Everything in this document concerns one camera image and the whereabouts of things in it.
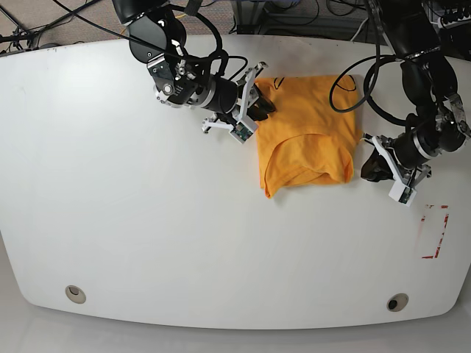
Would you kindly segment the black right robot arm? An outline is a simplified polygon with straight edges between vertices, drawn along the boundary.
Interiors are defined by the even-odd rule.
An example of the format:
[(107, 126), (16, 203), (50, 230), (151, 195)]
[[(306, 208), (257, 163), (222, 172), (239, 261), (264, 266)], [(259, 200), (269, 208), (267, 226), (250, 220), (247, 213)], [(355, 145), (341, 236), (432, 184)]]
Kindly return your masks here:
[[(198, 107), (209, 110), (225, 123), (232, 124), (242, 110), (242, 95), (253, 98), (247, 115), (263, 121), (276, 108), (246, 76), (238, 81), (225, 78), (230, 55), (224, 50), (218, 29), (202, 14), (200, 1), (186, 6), (169, 1), (115, 1), (116, 15), (129, 33), (133, 57), (146, 64), (163, 103), (171, 107)], [(216, 48), (206, 57), (185, 49), (187, 34), (175, 13), (182, 12), (201, 21), (213, 34)]]

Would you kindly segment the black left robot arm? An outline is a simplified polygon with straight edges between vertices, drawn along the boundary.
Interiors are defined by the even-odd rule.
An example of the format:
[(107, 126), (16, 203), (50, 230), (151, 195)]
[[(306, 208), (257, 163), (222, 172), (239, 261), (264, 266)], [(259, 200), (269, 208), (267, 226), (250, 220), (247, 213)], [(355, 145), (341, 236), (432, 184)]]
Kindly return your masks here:
[(397, 138), (385, 138), (386, 150), (408, 176), (441, 152), (455, 152), (470, 139), (456, 74), (441, 50), (421, 1), (367, 1), (379, 30), (394, 52), (382, 57), (364, 78), (364, 92), (383, 65), (400, 60), (403, 90), (416, 107), (404, 119), (380, 108), (372, 96), (368, 105), (389, 123), (404, 127)]

